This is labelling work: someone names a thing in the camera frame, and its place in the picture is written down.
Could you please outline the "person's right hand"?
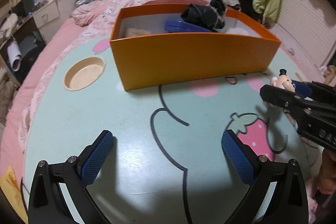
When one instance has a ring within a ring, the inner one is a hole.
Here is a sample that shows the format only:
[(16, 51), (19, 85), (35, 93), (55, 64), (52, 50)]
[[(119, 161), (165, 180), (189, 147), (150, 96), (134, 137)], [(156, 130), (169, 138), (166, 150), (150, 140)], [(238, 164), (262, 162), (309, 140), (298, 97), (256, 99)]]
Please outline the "person's right hand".
[(336, 190), (335, 152), (326, 148), (322, 153), (322, 164), (317, 178), (317, 187), (322, 194), (333, 194)]

